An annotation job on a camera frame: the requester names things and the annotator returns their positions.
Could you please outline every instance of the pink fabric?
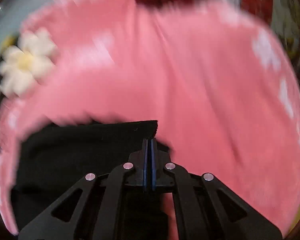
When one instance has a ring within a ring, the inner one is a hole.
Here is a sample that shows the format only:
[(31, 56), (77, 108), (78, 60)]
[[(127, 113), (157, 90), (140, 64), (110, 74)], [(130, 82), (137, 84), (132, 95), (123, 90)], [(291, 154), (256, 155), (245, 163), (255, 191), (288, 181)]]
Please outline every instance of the pink fabric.
[(0, 109), (0, 212), (11, 233), (20, 143), (51, 121), (91, 119), (158, 120), (175, 163), (215, 174), (287, 233), (300, 204), (300, 92), (264, 24), (219, 0), (162, 9), (56, 0), (23, 31), (39, 27), (59, 48), (57, 67)]

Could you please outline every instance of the black cloth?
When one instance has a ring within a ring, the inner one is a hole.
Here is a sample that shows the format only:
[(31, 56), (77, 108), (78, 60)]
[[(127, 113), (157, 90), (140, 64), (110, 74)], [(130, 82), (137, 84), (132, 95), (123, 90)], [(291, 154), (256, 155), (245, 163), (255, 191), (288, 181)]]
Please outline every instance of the black cloth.
[[(21, 146), (11, 202), (19, 230), (87, 173), (97, 176), (127, 162), (141, 150), (142, 140), (154, 137), (156, 121), (58, 127), (51, 124)], [(168, 148), (158, 143), (160, 150)], [(168, 220), (160, 198), (149, 203), (142, 195), (128, 199), (127, 239), (166, 239)]]

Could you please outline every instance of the pink cloth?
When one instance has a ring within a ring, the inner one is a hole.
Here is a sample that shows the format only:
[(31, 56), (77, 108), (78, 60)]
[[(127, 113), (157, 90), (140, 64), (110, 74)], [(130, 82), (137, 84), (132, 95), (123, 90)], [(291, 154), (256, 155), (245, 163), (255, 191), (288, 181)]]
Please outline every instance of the pink cloth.
[(59, 48), (57, 67), (0, 109), (0, 212), (11, 233), (20, 143), (51, 121), (91, 119), (158, 120), (175, 163), (215, 174), (287, 233), (300, 204), (300, 92), (266, 25), (219, 0), (56, 0), (23, 31), (39, 27)]

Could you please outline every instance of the silver screw head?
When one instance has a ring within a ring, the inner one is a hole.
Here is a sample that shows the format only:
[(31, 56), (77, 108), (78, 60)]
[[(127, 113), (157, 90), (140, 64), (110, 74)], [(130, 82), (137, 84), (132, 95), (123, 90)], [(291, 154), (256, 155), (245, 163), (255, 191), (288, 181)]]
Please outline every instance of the silver screw head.
[(132, 163), (125, 163), (123, 165), (123, 168), (125, 168), (126, 170), (130, 170), (133, 168), (133, 164)]
[(91, 181), (91, 180), (94, 180), (96, 178), (96, 176), (93, 173), (88, 173), (85, 178), (86, 178), (86, 180)]
[(174, 163), (167, 163), (165, 167), (167, 170), (173, 170), (176, 165)]
[(211, 173), (205, 173), (203, 175), (204, 180), (206, 181), (212, 181), (214, 179), (213, 175)]

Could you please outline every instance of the yellow flower center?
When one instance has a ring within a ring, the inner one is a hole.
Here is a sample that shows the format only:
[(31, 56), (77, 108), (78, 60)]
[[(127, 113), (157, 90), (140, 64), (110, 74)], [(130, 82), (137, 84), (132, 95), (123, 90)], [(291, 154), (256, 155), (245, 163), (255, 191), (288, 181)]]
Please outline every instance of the yellow flower center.
[(30, 52), (25, 51), (22, 56), (18, 57), (17, 68), (22, 71), (29, 71), (33, 59), (34, 59), (33, 55)]

